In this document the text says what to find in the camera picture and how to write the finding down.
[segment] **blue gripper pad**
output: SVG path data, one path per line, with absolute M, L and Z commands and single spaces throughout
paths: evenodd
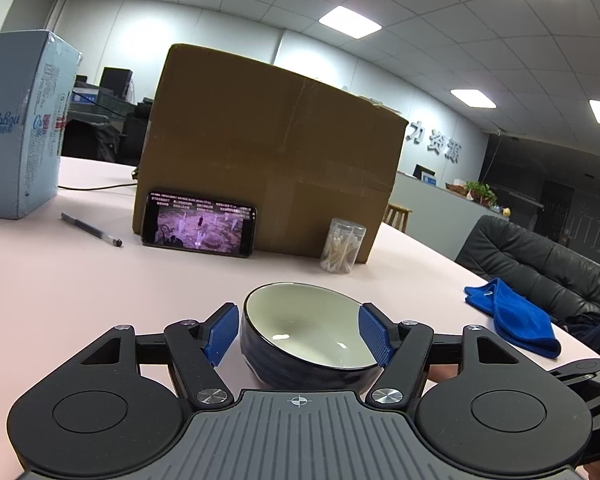
M 238 335 L 238 306 L 231 308 L 222 316 L 209 331 L 209 343 L 202 349 L 206 358 L 213 366 L 218 366 L 224 354 Z
M 389 333 L 364 305 L 360 305 L 358 311 L 358 329 L 378 365 L 382 368 L 387 366 L 395 353 L 389 343 Z

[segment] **pen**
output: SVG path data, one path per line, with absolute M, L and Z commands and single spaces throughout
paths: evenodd
M 122 247 L 122 240 L 117 240 L 113 236 L 106 234 L 106 232 L 100 231 L 100 229 L 90 226 L 89 224 L 85 224 L 81 220 L 69 216 L 67 213 L 62 213 L 60 215 L 60 218 L 68 224 L 75 225 L 77 228 L 82 229 L 83 231 L 95 236 L 96 238 L 106 241 L 106 243 L 108 244 L 114 245 L 116 247 Z

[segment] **cardboard box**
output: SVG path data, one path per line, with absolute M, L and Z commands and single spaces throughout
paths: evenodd
M 366 262 L 407 121 L 313 79 L 176 44 L 147 132 L 134 211 L 170 190 L 256 206 L 256 250 L 320 257 L 331 218 L 366 226 Z
M 47 30 L 0 34 L 0 218 L 58 192 L 64 122 L 80 53 Z

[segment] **potted plant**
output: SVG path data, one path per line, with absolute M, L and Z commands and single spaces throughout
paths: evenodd
M 485 207 L 493 207 L 498 203 L 496 194 L 491 190 L 489 184 L 481 182 L 467 182 L 464 188 L 471 193 L 474 202 L 479 202 Z

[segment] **phone screen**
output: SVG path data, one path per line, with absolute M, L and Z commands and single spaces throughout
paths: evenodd
M 249 256 L 256 209 L 163 191 L 149 193 L 142 224 L 145 245 Z

